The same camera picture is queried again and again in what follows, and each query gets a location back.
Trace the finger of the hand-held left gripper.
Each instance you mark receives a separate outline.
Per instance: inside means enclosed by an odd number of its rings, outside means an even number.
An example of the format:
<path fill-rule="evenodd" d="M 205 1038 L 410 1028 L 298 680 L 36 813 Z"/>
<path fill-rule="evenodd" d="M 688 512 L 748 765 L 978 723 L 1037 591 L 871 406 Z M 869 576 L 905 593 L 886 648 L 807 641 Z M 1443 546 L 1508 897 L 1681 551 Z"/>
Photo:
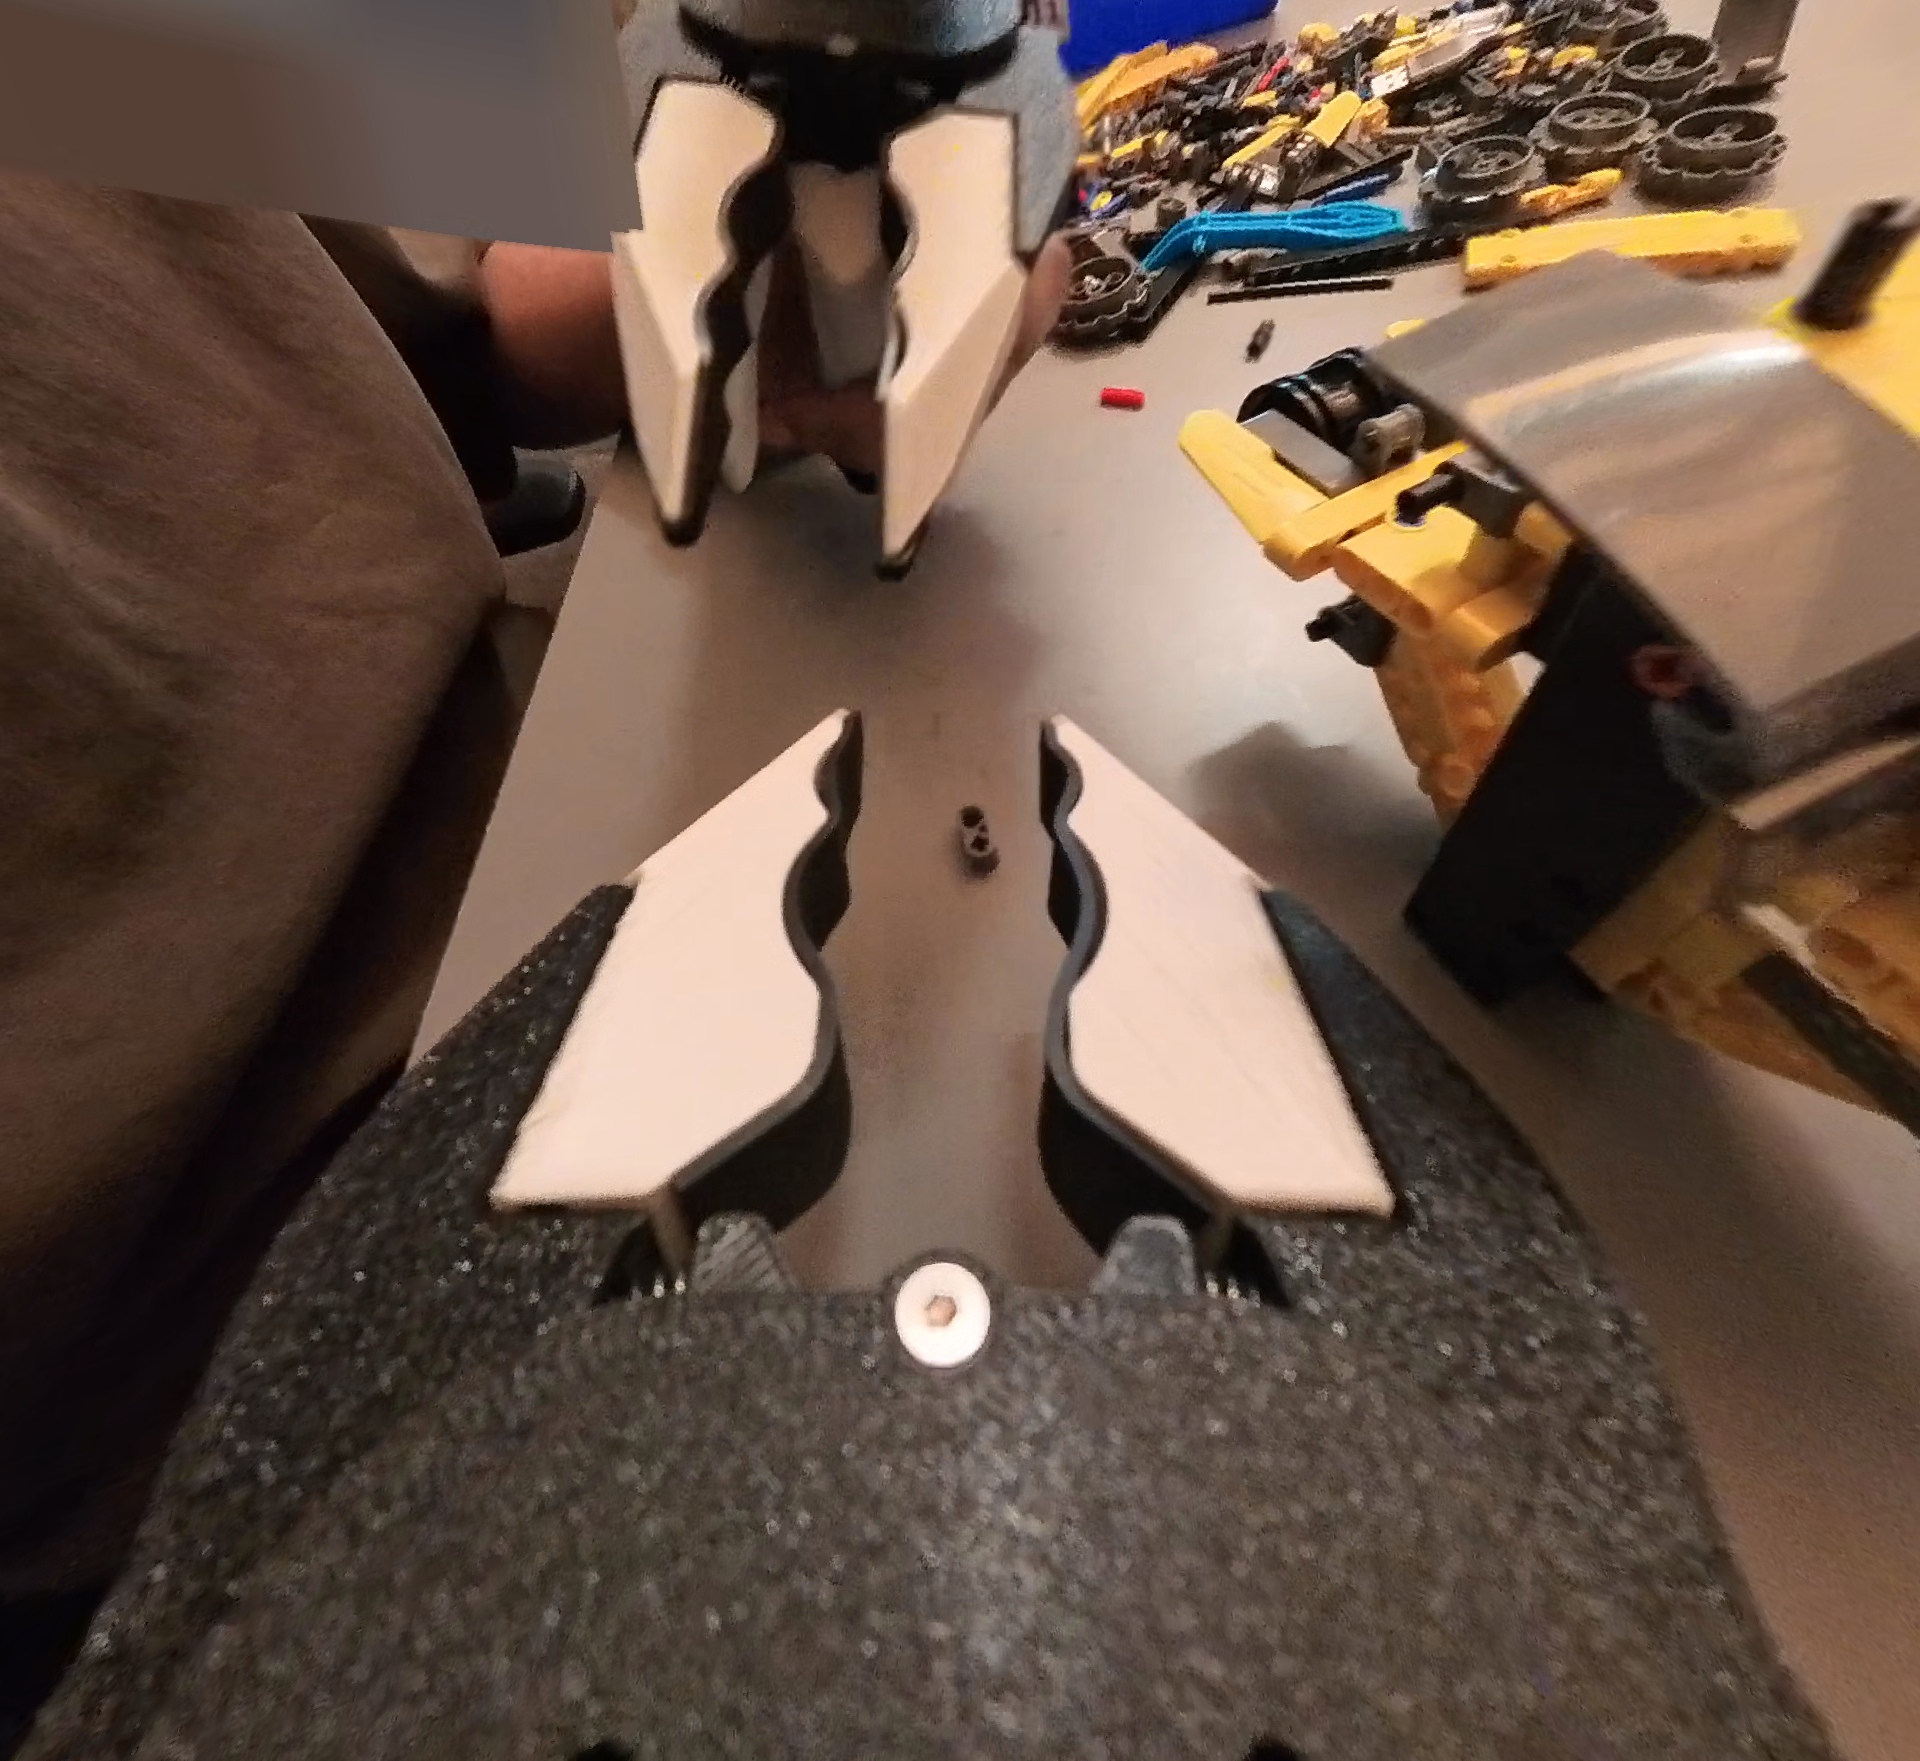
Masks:
<path fill-rule="evenodd" d="M 635 156 L 639 226 L 613 238 L 626 424 L 660 530 L 698 540 L 759 456 L 759 331 L 786 230 L 780 126 L 749 93 L 664 80 Z"/>
<path fill-rule="evenodd" d="M 1006 374 L 1025 305 L 1014 249 L 1014 126 L 937 114 L 891 143 L 884 185 L 905 219 L 874 378 L 881 430 L 879 559 L 913 563 L 936 505 Z"/>

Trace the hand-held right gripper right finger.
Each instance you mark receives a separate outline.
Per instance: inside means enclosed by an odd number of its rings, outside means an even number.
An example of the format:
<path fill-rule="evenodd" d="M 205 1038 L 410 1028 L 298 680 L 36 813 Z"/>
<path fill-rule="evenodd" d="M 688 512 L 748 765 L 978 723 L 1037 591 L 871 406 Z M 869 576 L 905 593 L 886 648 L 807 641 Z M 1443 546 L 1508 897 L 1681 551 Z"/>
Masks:
<path fill-rule="evenodd" d="M 1395 1189 L 1268 885 L 1070 718 L 1038 737 L 1049 919 L 1038 1155 L 1105 1252 L 1148 1216 L 1212 1269 L 1279 1220 L 1389 1220 Z"/>

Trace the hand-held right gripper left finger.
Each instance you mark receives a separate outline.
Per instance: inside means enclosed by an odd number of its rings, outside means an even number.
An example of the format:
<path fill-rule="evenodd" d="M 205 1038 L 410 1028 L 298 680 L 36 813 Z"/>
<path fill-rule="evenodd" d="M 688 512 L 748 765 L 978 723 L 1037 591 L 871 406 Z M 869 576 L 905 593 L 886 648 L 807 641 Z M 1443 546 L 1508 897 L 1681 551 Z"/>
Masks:
<path fill-rule="evenodd" d="M 851 905 L 861 718 L 828 713 L 625 879 L 626 900 L 491 1179 L 499 1215 L 780 1229 L 851 1148 L 827 946 Z"/>

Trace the yellow toy brick vehicle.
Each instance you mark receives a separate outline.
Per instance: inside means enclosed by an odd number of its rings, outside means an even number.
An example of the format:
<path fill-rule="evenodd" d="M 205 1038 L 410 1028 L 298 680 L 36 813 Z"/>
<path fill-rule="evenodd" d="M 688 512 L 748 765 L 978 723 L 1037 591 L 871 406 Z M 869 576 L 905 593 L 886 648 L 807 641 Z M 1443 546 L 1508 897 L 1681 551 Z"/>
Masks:
<path fill-rule="evenodd" d="M 1442 823 L 1406 923 L 1475 1002 L 1578 978 L 1915 1131 L 1915 203 L 1766 318 L 1617 251 L 1181 430 L 1339 596 Z"/>

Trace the pile of toy brick pieces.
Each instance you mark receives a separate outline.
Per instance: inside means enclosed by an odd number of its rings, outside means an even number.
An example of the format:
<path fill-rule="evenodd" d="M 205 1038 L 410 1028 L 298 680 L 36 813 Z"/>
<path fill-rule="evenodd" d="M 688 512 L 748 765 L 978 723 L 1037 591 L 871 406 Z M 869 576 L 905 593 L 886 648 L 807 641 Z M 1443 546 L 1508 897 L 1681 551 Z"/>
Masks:
<path fill-rule="evenodd" d="M 1070 280 L 1054 339 L 1145 342 L 1199 282 L 1216 306 L 1386 290 L 1470 238 L 1570 223 L 1619 191 L 1656 212 L 1733 211 L 1787 151 L 1764 89 L 1723 87 L 1705 34 L 1664 0 L 1452 0 L 1309 22 L 1233 47 L 1152 43 L 1078 82 Z M 1155 275 L 1188 215 L 1380 201 L 1403 238 L 1219 253 Z"/>

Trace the person's left hand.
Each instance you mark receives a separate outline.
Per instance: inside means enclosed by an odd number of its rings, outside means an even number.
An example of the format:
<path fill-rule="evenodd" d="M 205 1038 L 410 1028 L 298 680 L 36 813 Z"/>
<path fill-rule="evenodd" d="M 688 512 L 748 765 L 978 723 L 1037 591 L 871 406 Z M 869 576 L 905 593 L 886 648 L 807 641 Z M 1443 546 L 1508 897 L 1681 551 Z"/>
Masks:
<path fill-rule="evenodd" d="M 523 242 L 490 242 L 476 292 L 491 326 L 512 434 L 526 448 L 605 438 L 626 421 L 611 256 Z M 881 414 L 865 388 L 819 378 L 800 290 L 770 292 L 758 336 L 759 448 L 775 458 L 827 458 L 845 475 L 873 475 Z"/>

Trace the grey mesh office chair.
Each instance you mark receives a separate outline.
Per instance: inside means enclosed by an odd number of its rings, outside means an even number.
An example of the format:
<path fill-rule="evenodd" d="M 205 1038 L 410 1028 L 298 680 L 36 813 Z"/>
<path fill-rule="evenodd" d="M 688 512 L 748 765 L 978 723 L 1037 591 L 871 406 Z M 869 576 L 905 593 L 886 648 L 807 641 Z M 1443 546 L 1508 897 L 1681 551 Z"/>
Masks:
<path fill-rule="evenodd" d="M 560 456 L 517 453 L 504 489 L 482 497 L 482 519 L 499 559 L 567 542 L 588 510 L 588 489 Z"/>

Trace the blue curved brick piece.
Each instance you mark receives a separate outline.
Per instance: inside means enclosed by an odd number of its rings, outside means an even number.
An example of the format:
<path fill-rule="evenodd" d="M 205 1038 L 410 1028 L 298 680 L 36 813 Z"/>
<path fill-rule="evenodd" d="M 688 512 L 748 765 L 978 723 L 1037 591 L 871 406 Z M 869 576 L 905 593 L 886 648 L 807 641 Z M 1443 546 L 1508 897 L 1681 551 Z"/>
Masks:
<path fill-rule="evenodd" d="M 1219 253 L 1326 253 L 1403 238 L 1407 220 L 1374 200 L 1309 203 L 1290 211 L 1201 211 L 1174 223 L 1139 258 L 1145 275 L 1205 261 Z"/>

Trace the long yellow brick panel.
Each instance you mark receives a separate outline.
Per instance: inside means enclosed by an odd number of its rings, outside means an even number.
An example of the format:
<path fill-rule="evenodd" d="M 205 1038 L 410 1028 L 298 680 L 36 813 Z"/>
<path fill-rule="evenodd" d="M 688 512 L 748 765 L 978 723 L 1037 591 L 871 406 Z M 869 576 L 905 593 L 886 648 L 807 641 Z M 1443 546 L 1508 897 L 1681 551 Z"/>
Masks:
<path fill-rule="evenodd" d="M 1470 238 L 1460 253 L 1460 276 L 1465 290 L 1482 292 L 1607 254 L 1679 278 L 1723 278 L 1776 271 L 1801 244 L 1797 219 L 1775 208 L 1597 219 Z"/>

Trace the dark grey upright brick panel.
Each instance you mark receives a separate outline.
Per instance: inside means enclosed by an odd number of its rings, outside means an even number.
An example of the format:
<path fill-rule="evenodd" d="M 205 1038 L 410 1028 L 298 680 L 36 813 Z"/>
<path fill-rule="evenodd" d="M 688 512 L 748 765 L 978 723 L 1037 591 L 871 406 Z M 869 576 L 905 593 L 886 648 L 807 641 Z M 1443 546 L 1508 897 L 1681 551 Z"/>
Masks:
<path fill-rule="evenodd" d="M 1799 5 L 1801 0 L 1719 0 L 1710 34 L 1719 84 L 1764 89 L 1782 76 Z"/>

